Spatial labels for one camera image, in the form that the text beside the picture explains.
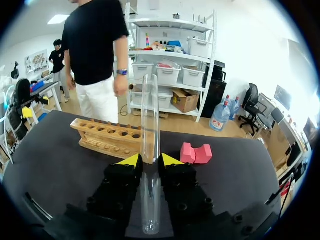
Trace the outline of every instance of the cardboard box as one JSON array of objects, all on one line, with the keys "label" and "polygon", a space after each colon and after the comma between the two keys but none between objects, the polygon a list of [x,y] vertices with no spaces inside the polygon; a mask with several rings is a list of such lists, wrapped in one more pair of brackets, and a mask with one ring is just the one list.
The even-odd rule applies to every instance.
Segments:
[{"label": "cardboard box", "polygon": [[197,108],[199,92],[192,90],[173,89],[172,105],[182,113],[188,113]]}]

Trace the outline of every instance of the white metal shelf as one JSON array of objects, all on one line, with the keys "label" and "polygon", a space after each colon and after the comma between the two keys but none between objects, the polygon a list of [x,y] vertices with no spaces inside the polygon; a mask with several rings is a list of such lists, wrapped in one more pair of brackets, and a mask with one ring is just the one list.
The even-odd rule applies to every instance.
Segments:
[{"label": "white metal shelf", "polygon": [[[131,84],[142,84],[142,80],[135,80],[135,79],[129,79],[129,82]],[[206,89],[203,87],[195,87],[195,86],[188,86],[183,84],[182,78],[178,78],[178,82],[175,84],[162,84],[158,82],[158,86],[161,87],[169,87],[169,88],[176,88],[176,89],[187,89],[187,90],[193,90],[193,91],[199,91],[199,92],[205,92]]]},{"label": "white metal shelf", "polygon": [[[132,109],[141,109],[141,105],[134,104],[133,102],[130,103],[130,108]],[[164,113],[170,113],[170,114],[182,114],[182,115],[188,115],[188,116],[194,116],[197,117],[199,115],[199,110],[196,108],[193,111],[189,111],[186,113],[181,112],[178,108],[170,104],[169,108],[159,108],[159,112],[164,112]]]},{"label": "white metal shelf", "polygon": [[[193,87],[193,86],[187,86],[183,84],[183,81],[181,78],[178,78],[177,84],[170,85],[170,84],[159,84],[160,86],[164,87],[170,87],[170,88],[180,88],[180,89],[186,89],[186,90],[194,90],[200,92],[200,107],[199,109],[196,109],[194,111],[190,111],[187,113],[182,113],[180,110],[178,110],[173,105],[170,105],[169,108],[160,108],[159,111],[166,112],[166,113],[173,113],[173,114],[182,114],[182,115],[189,115],[189,116],[195,116],[196,120],[195,122],[198,123],[201,118],[202,111],[205,106],[205,102],[208,96],[208,91],[210,87],[211,78],[213,75],[214,70],[214,63],[215,63],[215,52],[216,52],[216,41],[217,41],[217,12],[215,10],[212,11],[212,14],[206,18],[206,21],[212,20],[212,25],[202,24],[198,22],[193,21],[185,21],[180,19],[173,19],[173,18],[134,18],[130,19],[130,8],[131,4],[128,2],[125,7],[125,21],[128,26],[135,25],[136,31],[134,32],[134,28],[130,27],[131,35],[133,38],[133,42],[135,44],[135,47],[142,46],[145,41],[145,31],[155,32],[153,36],[162,36],[161,34],[161,28],[167,29],[167,32],[172,34],[171,38],[174,40],[179,39],[186,39],[186,35],[190,35],[192,33],[192,36],[198,36],[201,39],[208,39],[210,43],[212,43],[212,49],[210,51],[210,56],[208,58],[205,57],[199,57],[194,55],[188,55],[188,54],[181,54],[177,52],[167,52],[167,51],[143,51],[143,50],[137,50],[137,51],[129,51],[128,55],[129,57],[136,56],[137,60],[143,59],[141,56],[150,56],[148,58],[151,58],[152,56],[160,56],[160,57],[167,57],[167,58],[178,58],[180,60],[186,60],[181,62],[197,62],[198,63],[206,63],[210,64],[208,73],[207,73],[207,81],[205,88],[203,87]],[[137,84],[141,84],[141,81],[134,81]],[[133,104],[131,100],[131,94],[127,94],[127,105],[128,105],[128,113],[131,114],[131,109],[141,109],[141,105]]]},{"label": "white metal shelf", "polygon": [[143,51],[143,50],[142,51],[129,51],[129,56],[134,56],[134,55],[174,57],[174,58],[199,61],[199,62],[208,63],[208,64],[211,63],[210,59],[207,59],[204,57],[182,54],[182,53],[177,53],[177,52],[169,52],[169,51]]},{"label": "white metal shelf", "polygon": [[140,28],[173,28],[180,30],[190,30],[199,33],[206,33],[208,31],[214,30],[213,26],[174,18],[136,18],[130,19],[129,23],[135,24]]}]

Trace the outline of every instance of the person in background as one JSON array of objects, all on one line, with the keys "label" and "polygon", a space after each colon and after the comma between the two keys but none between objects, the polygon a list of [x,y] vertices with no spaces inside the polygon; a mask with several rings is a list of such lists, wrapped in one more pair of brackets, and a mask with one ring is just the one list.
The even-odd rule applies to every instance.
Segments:
[{"label": "person in background", "polygon": [[60,82],[64,91],[64,101],[67,103],[70,99],[70,93],[67,85],[66,72],[64,70],[65,65],[63,64],[63,60],[65,58],[65,52],[61,48],[62,41],[60,39],[55,40],[54,43],[55,50],[51,53],[49,57],[50,63],[53,64],[53,81],[58,82],[59,84],[55,87],[55,91],[59,102],[61,103],[61,91],[60,91]]},{"label": "person in background", "polygon": [[129,33],[122,6],[118,0],[69,1],[79,7],[66,20],[62,35],[67,84],[76,87],[83,116],[118,123],[117,97],[128,90]]}]

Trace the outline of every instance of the desk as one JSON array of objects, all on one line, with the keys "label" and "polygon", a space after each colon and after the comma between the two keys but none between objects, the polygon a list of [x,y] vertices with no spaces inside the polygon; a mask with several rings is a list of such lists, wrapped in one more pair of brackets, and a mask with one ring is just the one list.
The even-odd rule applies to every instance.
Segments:
[{"label": "desk", "polygon": [[[51,216],[63,214],[67,203],[85,208],[87,198],[104,178],[104,169],[122,160],[81,147],[78,131],[70,127],[75,118],[84,119],[60,111],[49,113],[24,138],[13,155],[14,165],[6,169],[3,185],[29,223],[37,221],[22,201],[25,192]],[[197,180],[213,199],[217,215],[225,211],[234,215],[253,202],[265,202],[279,189],[272,160],[260,141],[161,131],[160,142],[161,151],[176,159],[184,142],[195,148],[210,144],[213,159],[195,168]],[[139,191],[126,235],[146,238],[141,227]],[[279,197],[274,204],[274,212],[279,214]],[[160,234],[154,237],[173,235],[163,193],[160,224]]]},{"label": "desk", "polygon": [[[61,111],[62,112],[62,109],[61,109],[61,106],[60,106],[60,103],[59,103],[59,100],[58,100],[58,96],[57,96],[57,92],[56,92],[56,86],[59,84],[59,82],[50,82],[50,83],[45,83],[42,87],[40,87],[39,89],[37,89],[36,91],[32,92],[30,94],[31,97],[35,96],[35,95],[40,95],[40,96],[43,96],[45,95],[47,92],[51,91],[52,90],[52,93],[53,93],[53,97],[54,97],[54,100],[55,100],[55,105],[56,105],[56,108],[57,110]],[[35,122],[35,124],[39,124],[39,120],[37,118],[37,115],[36,115],[36,112],[34,110],[34,108],[31,106],[31,111],[32,111],[32,118]]]},{"label": "desk", "polygon": [[[263,93],[260,93],[259,95],[259,102],[261,102],[267,107],[263,113],[266,117],[269,116],[275,108],[279,108],[280,110],[284,108],[283,106],[279,106],[279,103],[277,103],[275,100],[271,98],[268,98]],[[293,123],[290,124],[289,119],[286,115],[288,114],[284,113],[284,119],[282,122],[280,122],[279,127],[283,131],[291,146],[295,142],[298,144],[300,154],[297,156],[297,158],[291,164],[291,166],[289,166],[288,169],[279,176],[279,179],[284,177],[292,168],[296,166],[297,163],[300,163],[303,159],[306,159],[307,156],[310,155],[311,151],[311,147],[308,141],[306,141],[307,137],[305,136],[304,132],[298,131]]]}]

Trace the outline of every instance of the white pants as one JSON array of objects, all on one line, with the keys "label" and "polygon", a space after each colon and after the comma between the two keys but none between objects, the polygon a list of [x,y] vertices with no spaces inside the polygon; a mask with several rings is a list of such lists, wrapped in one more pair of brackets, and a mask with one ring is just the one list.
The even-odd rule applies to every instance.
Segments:
[{"label": "white pants", "polygon": [[[53,74],[53,81],[58,83],[61,82],[64,94],[65,94],[65,98],[69,99],[70,93],[67,85],[66,70],[64,68],[60,72]],[[60,83],[57,86],[55,86],[55,91],[56,91],[56,95],[58,97],[59,103],[61,103],[62,100],[61,100]]]},{"label": "white pants", "polygon": [[82,115],[114,124],[119,123],[118,98],[114,92],[115,78],[82,86],[76,84],[76,93]]}]

